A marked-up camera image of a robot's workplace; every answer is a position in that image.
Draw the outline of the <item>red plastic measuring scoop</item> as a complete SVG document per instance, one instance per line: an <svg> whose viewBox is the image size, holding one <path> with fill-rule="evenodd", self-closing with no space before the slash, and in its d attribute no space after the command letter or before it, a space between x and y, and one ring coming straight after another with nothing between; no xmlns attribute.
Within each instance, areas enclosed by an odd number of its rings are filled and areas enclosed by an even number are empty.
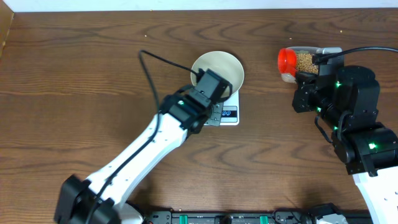
<svg viewBox="0 0 398 224"><path fill-rule="evenodd" d="M281 74L290 74L293 77L297 72L297 56L293 49L283 48L279 50L277 66Z"/></svg>

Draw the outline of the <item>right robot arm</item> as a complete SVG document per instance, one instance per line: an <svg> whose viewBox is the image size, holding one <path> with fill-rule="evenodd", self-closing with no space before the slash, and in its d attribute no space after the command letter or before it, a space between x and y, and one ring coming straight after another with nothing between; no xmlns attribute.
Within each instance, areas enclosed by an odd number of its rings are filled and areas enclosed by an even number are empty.
<svg viewBox="0 0 398 224"><path fill-rule="evenodd" d="M331 128L324 135L361 192L373 223L397 223L397 134L377 121L380 85L362 66L328 65L297 72L292 106L315 111Z"/></svg>

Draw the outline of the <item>pile of soybeans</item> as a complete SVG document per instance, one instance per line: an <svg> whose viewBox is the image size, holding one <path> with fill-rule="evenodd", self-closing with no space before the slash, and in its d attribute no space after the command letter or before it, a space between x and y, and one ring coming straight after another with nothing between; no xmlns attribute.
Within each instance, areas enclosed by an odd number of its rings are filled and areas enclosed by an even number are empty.
<svg viewBox="0 0 398 224"><path fill-rule="evenodd" d="M312 58L313 55L312 54L304 54L304 53L299 53L296 54L297 57L297 63L295 68L299 71L299 72L307 72L307 73L315 73L317 74L319 69L316 65L313 64L312 62Z"/></svg>

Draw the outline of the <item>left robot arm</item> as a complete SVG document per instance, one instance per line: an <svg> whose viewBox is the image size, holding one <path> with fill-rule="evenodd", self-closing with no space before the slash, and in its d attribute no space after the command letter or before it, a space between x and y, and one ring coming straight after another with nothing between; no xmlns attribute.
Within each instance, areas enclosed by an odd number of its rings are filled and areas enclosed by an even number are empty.
<svg viewBox="0 0 398 224"><path fill-rule="evenodd" d="M200 70L197 84L167 95L148 127L120 155L85 180L71 175L60 190L55 223L142 223L127 203L141 180L191 134L197 134L212 107L226 100L233 84L218 73Z"/></svg>

